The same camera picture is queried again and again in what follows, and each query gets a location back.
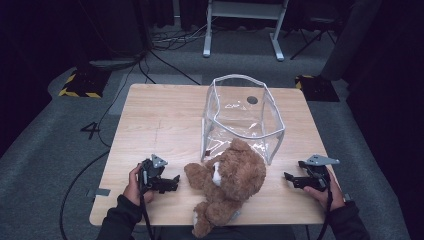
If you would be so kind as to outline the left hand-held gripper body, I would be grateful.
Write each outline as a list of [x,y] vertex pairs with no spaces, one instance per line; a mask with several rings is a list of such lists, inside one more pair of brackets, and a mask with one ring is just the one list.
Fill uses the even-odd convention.
[[168,162],[159,156],[152,154],[150,158],[145,159],[141,163],[138,175],[139,189],[142,194],[148,190],[158,191],[160,194],[165,193],[165,183],[161,178],[161,174]]

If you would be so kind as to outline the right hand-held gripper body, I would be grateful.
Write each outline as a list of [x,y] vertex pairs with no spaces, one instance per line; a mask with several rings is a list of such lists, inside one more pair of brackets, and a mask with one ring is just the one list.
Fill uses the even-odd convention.
[[328,165],[339,164],[339,159],[314,154],[305,161],[307,173],[317,180],[314,189],[323,192],[330,186],[330,177],[327,170]]

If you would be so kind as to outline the brown teddy bear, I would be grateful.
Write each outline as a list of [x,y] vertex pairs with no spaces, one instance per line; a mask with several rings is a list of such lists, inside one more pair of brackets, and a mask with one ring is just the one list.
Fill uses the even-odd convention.
[[204,164],[184,167],[189,185],[202,190],[205,201],[193,210],[192,234],[207,236],[214,227],[225,226],[258,193],[266,178],[262,157],[247,142],[235,138],[224,152]]

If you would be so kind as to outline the clear plastic zipper bag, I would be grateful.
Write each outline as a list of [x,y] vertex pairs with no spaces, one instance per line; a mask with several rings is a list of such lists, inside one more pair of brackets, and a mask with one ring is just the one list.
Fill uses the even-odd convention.
[[[249,104],[254,96],[257,104]],[[271,165],[285,134],[285,124],[267,85],[250,76],[215,78],[206,94],[202,116],[200,159],[222,154],[234,138],[241,139]]]

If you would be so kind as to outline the person's right hand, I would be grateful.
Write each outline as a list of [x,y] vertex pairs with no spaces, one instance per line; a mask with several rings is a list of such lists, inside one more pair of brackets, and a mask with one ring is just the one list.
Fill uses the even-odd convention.
[[326,212],[331,212],[335,209],[345,206],[344,195],[331,171],[329,171],[329,177],[330,187],[323,192],[318,191],[310,186],[303,188],[303,191],[318,201]]

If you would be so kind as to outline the person's left hand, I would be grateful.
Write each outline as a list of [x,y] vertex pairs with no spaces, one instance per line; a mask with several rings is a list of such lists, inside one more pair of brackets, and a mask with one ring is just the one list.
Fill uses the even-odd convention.
[[144,197],[144,200],[147,203],[150,203],[154,199],[154,193],[152,191],[147,191],[144,194],[140,193],[139,182],[138,182],[138,173],[140,171],[141,164],[138,164],[134,169],[129,172],[128,175],[128,184],[123,191],[123,195],[136,206],[140,205],[141,197]]

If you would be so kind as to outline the grey tape strip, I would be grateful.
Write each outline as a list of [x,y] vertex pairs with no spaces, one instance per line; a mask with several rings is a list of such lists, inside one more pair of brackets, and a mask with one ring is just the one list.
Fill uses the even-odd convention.
[[87,197],[95,198],[96,196],[108,196],[110,194],[110,189],[89,189],[86,193]]

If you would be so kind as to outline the grey metal stand base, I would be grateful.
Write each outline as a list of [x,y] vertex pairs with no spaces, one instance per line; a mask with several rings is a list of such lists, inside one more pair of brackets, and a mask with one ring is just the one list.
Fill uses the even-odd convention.
[[136,59],[118,59],[118,60],[94,60],[90,61],[93,67],[105,71],[119,71],[132,67],[137,63]]

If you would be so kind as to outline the black tripod stand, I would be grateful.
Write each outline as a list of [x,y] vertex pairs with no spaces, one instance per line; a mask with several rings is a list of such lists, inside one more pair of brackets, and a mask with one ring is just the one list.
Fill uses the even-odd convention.
[[[295,26],[290,27],[289,31],[285,34],[285,37],[289,36],[292,32],[298,31],[305,42],[305,44],[297,50],[290,59],[294,60],[312,43],[319,41],[324,34],[327,34],[332,43],[335,44],[336,40],[331,35],[330,31],[335,27],[336,21],[336,18],[330,17],[304,17]],[[308,39],[305,35],[305,31],[314,33],[314,36]]]

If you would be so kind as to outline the grey curtain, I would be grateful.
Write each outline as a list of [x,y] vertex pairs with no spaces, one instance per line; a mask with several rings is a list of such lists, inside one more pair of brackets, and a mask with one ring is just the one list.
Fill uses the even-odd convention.
[[339,39],[327,59],[319,78],[338,81],[347,70],[373,22],[382,0],[354,0]]

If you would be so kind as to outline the black yellow striped base plate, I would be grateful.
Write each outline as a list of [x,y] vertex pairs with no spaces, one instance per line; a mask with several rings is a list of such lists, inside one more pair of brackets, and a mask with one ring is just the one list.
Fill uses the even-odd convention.
[[110,71],[92,68],[86,72],[74,70],[59,92],[59,96],[102,98]]
[[295,87],[302,91],[307,101],[339,102],[332,83],[320,76],[298,75]]

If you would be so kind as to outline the white metal desk frame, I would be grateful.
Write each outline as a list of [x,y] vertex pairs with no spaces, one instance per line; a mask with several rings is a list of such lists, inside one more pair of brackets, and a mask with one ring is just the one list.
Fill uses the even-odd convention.
[[276,27],[273,33],[269,34],[276,59],[283,61],[285,59],[283,51],[280,48],[278,37],[285,18],[289,0],[283,0],[278,4],[267,3],[245,3],[245,2],[224,2],[222,0],[208,0],[206,12],[206,35],[204,40],[203,56],[208,58],[211,55],[212,43],[212,18],[247,18],[261,20],[275,20]]

